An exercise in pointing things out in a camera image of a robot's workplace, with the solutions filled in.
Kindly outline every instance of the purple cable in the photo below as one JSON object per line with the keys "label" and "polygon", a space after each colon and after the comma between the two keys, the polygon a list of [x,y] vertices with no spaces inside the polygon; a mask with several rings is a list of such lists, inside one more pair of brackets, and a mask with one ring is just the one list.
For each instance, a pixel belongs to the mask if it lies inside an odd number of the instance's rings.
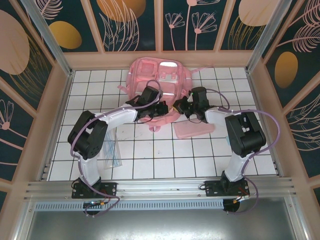
{"label": "purple cable", "polygon": [[[119,107],[119,108],[113,109],[113,110],[111,110],[111,111],[109,111],[109,112],[103,112],[101,115],[96,116],[95,118],[93,118],[93,119],[91,119],[89,122],[87,122],[87,123],[83,126],[83,128],[81,128],[81,130],[80,130],[79,133],[76,135],[76,137],[74,138],[74,140],[73,140],[73,142],[72,142],[72,144],[71,144],[70,154],[71,154],[71,156],[73,156],[74,158],[78,159],[78,168],[79,168],[79,172],[80,172],[80,175],[81,175],[82,178],[83,178],[82,180],[84,181],[84,183],[85,183],[92,191],[94,191],[95,193],[97,193],[97,194],[99,194],[99,195],[102,195],[102,196],[107,197],[107,198],[110,198],[110,199],[117,199],[117,201],[116,201],[114,204],[112,204],[110,207],[108,207],[106,210],[100,211],[100,212],[97,213],[96,215],[93,215],[93,216],[92,216],[93,218],[94,218],[95,216],[98,217],[98,216],[101,216],[101,215],[105,214],[106,212],[108,212],[110,209],[112,209],[112,208],[120,201],[120,198],[119,198],[118,196],[113,196],[113,195],[109,195],[109,194],[105,194],[105,193],[103,193],[103,192],[100,192],[100,191],[94,189],[94,188],[88,183],[87,179],[86,179],[85,176],[84,176],[84,172],[82,171],[82,168],[81,168],[80,157],[74,153],[74,148],[75,148],[76,142],[78,141],[78,139],[79,139],[79,137],[81,136],[81,134],[87,129],[87,127],[88,127],[90,124],[92,124],[94,121],[96,121],[96,120],[98,120],[98,119],[100,119],[100,118],[102,118],[102,117],[106,117],[106,116],[108,116],[109,114],[115,113],[115,112],[117,112],[117,111],[119,111],[119,110],[143,109],[143,108],[147,108],[147,107],[151,106],[152,104],[158,102],[159,99],[161,98],[161,95],[162,95],[162,90],[161,90],[160,83],[159,83],[158,81],[156,81],[156,80],[149,80],[149,81],[147,82],[146,86],[148,86],[148,84],[149,84],[150,82],[155,82],[155,83],[157,83],[157,84],[158,84],[158,87],[159,87],[159,93],[157,94],[156,98],[155,98],[152,102],[150,102],[150,103],[148,103],[148,104],[146,104],[146,105],[144,105],[144,106],[126,106],[126,107]],[[84,209],[84,212],[85,212],[86,216],[88,217],[89,214],[88,214],[88,212],[87,212],[87,209],[88,209],[88,207],[86,207],[86,208]]]}
{"label": "purple cable", "polygon": [[214,93],[217,93],[219,94],[221,97],[224,98],[224,100],[226,101],[226,104],[228,105],[228,108],[225,108],[224,106],[219,106],[220,108],[223,108],[225,110],[229,110],[230,109],[230,103],[228,101],[228,99],[225,97],[225,95],[223,95],[221,92],[217,91],[217,90],[214,90],[214,89],[210,89],[210,88],[206,88],[206,90],[209,90],[209,91],[212,91]]}
{"label": "purple cable", "polygon": [[224,112],[224,113],[232,113],[232,114],[240,114],[240,113],[250,113],[250,112],[254,112],[254,113],[259,113],[259,114],[267,115],[268,117],[270,117],[270,118],[274,121],[274,123],[275,123],[275,125],[276,125],[276,127],[277,127],[277,135],[276,135],[276,138],[275,138],[274,142],[271,143],[271,144],[270,144],[269,146],[267,146],[266,148],[264,148],[264,149],[262,149],[262,150],[260,150],[260,151],[257,151],[257,152],[255,152],[255,153],[251,154],[251,155],[248,157],[248,159],[245,161],[245,163],[244,163],[244,165],[243,165],[243,168],[242,168],[242,170],[241,170],[241,174],[243,175],[243,177],[244,177],[248,182],[250,182],[250,183],[253,185],[253,187],[254,187],[254,189],[255,189],[255,192],[256,192],[256,200],[255,200],[254,205],[253,205],[250,209],[245,210],[245,211],[241,211],[241,212],[231,212],[231,214],[235,214],[235,215],[238,215],[238,214],[246,214],[246,213],[252,211],[252,210],[257,206],[258,201],[259,201],[259,192],[258,192],[258,188],[257,188],[256,184],[255,184],[252,180],[250,180],[248,177],[245,176],[246,167],[247,167],[247,165],[249,164],[250,159],[252,159],[254,156],[256,156],[256,155],[258,155],[258,154],[260,154],[260,153],[262,153],[262,152],[264,152],[264,151],[267,151],[267,150],[273,148],[273,147],[276,145],[276,143],[278,142],[278,140],[279,140],[279,138],[280,138],[280,125],[279,125],[278,121],[276,120],[276,118],[275,118],[274,116],[272,116],[270,113],[267,113],[267,112],[261,111],[261,110],[246,109],[246,110],[232,111],[232,110],[226,110],[226,109],[221,109],[221,108],[219,108],[218,110],[221,111],[221,112]]}

